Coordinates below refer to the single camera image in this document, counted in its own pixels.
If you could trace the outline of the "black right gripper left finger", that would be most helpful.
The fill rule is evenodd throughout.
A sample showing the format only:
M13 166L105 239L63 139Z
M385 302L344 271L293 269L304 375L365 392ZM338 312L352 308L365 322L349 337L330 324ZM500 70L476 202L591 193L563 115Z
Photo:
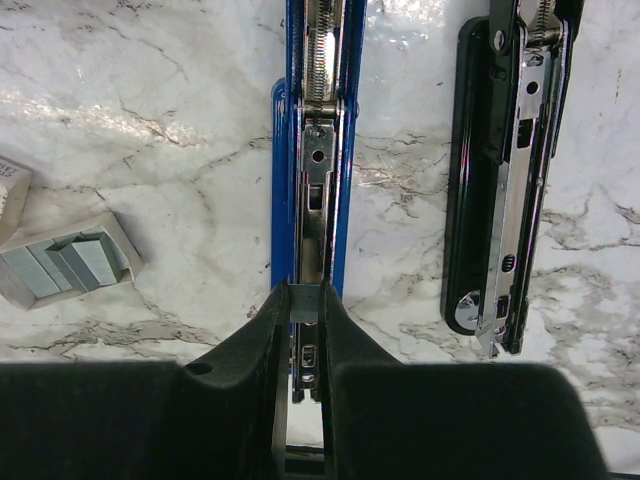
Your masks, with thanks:
M5 479L278 479L290 295L186 365L5 363Z

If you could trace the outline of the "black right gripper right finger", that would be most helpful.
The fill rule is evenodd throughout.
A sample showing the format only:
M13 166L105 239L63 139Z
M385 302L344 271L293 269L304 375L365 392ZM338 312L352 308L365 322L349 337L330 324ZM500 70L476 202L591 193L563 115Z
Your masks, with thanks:
M580 399L530 363L405 364L319 293L331 479L605 479Z

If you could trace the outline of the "grey staple strip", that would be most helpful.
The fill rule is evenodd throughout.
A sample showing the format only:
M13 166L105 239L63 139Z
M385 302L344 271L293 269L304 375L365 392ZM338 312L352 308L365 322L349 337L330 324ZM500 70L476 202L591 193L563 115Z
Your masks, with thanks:
M319 297L319 284L291 284L289 286L290 322L315 324L319 316Z

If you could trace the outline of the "staple tray with staples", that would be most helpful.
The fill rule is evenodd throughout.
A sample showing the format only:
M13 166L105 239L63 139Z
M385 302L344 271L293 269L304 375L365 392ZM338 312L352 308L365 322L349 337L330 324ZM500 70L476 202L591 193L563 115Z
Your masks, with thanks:
M144 262L115 214L1 246L1 296L25 310L131 283Z

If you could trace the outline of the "blue and black stapler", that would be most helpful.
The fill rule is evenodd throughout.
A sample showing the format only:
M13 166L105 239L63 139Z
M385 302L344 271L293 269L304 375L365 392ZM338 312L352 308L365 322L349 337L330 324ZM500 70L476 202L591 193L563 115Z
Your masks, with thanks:
M289 1L272 90L271 283L344 288L364 1ZM317 322L290 327L294 403L320 399Z

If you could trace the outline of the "white staple box sleeve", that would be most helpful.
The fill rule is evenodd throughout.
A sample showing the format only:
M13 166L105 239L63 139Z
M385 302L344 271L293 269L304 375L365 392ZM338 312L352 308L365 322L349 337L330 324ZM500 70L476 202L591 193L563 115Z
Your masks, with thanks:
M0 168L0 242L5 243L22 221L32 172L5 156L1 156Z

